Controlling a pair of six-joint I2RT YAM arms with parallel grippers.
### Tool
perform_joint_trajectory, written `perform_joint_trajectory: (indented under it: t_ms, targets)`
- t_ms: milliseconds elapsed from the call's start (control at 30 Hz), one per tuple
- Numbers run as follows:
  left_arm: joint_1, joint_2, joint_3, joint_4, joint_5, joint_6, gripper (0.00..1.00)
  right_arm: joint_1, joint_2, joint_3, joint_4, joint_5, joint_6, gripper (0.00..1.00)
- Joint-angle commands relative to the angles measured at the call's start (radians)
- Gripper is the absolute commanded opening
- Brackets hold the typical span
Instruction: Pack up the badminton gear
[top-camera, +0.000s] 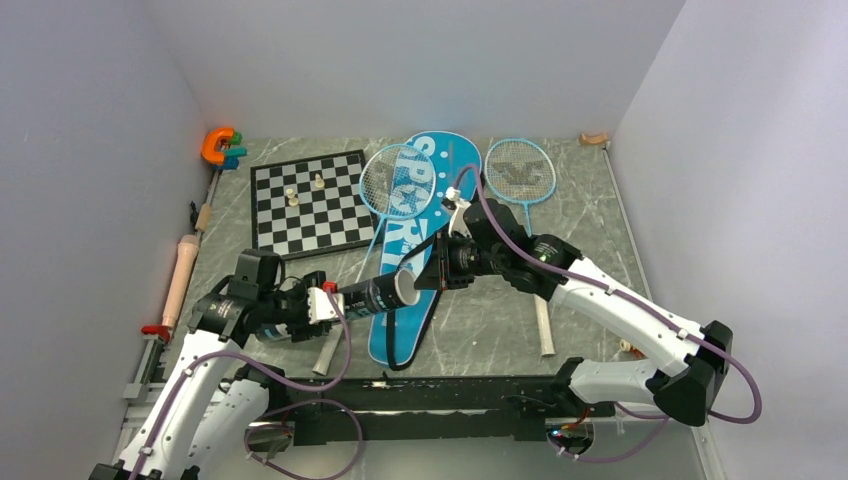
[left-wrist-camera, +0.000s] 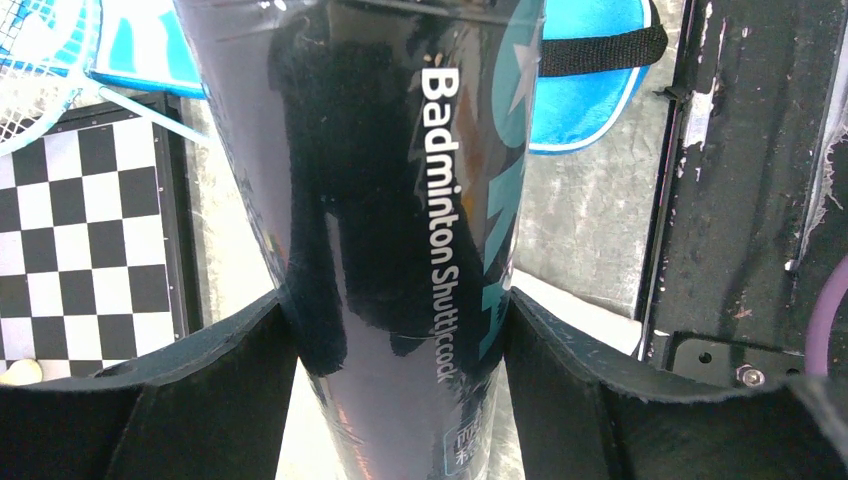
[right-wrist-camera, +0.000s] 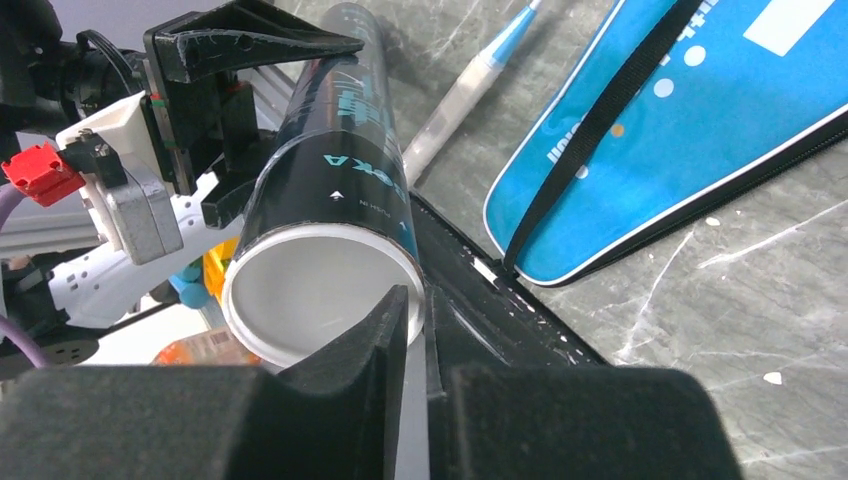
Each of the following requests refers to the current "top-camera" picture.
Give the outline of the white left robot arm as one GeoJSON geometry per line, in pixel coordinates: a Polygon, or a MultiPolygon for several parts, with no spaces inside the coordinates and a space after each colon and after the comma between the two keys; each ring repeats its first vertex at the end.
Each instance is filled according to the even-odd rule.
{"type": "Polygon", "coordinates": [[[281,326],[299,340],[314,333],[308,292],[327,275],[310,272],[288,290],[280,287],[285,279],[279,255],[239,254],[234,273],[192,307],[176,365],[138,433],[90,478],[197,479],[255,418],[272,420],[285,411],[292,382],[278,367],[249,361],[243,349],[264,327],[281,326]]]}

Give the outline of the white round tube lid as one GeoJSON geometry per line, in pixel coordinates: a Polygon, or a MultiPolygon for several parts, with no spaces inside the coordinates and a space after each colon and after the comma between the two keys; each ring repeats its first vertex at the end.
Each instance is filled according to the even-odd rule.
{"type": "Polygon", "coordinates": [[[395,292],[399,302],[404,306],[415,305],[420,298],[420,292],[415,287],[416,275],[408,268],[399,269],[394,277],[395,292]]]}

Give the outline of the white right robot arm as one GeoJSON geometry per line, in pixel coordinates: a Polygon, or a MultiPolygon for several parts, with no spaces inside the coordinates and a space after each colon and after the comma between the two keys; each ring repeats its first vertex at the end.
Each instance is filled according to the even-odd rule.
{"type": "Polygon", "coordinates": [[[434,239],[417,290],[461,289],[480,276],[498,275],[520,292],[588,316],[643,354],[630,363],[567,360],[550,391],[560,413],[574,415],[597,403],[642,403],[695,427],[712,414],[730,367],[733,332],[727,325],[702,326],[657,307],[553,235],[520,235],[523,255],[494,235],[475,241],[437,233],[434,239]]]}

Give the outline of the blue racket bag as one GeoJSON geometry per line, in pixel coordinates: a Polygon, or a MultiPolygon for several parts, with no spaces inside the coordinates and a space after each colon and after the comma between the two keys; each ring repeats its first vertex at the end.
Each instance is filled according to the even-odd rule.
{"type": "MultiPolygon", "coordinates": [[[[393,273],[409,269],[422,273],[432,247],[426,240],[445,227],[450,214],[441,204],[445,191],[466,165],[482,165],[477,146],[468,138],[448,131],[425,131],[410,137],[406,143],[432,160],[436,173],[434,196],[417,217],[404,221],[389,220],[384,227],[380,256],[380,272],[393,273]]],[[[441,293],[425,290],[414,305],[379,313],[372,317],[369,332],[369,355],[376,363],[394,371],[408,368],[432,320],[441,293]]]]}

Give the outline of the black shuttlecock tube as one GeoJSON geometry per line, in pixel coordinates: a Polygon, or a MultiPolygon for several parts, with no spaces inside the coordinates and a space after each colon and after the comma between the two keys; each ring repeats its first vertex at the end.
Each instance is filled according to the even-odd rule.
{"type": "MultiPolygon", "coordinates": [[[[373,277],[369,280],[348,285],[340,289],[325,281],[319,288],[327,293],[340,293],[343,295],[344,313],[342,314],[346,320],[352,321],[369,318],[379,313],[388,313],[407,307],[399,302],[395,292],[394,277],[396,272],[373,277]]],[[[277,303],[277,293],[273,296],[275,301],[274,310],[277,303]]],[[[260,324],[259,328],[254,332],[257,340],[261,341],[261,326],[264,323],[270,322],[272,313],[270,314],[270,318],[260,324]]],[[[329,333],[332,327],[340,323],[340,320],[322,323],[328,324],[329,333]]]]}

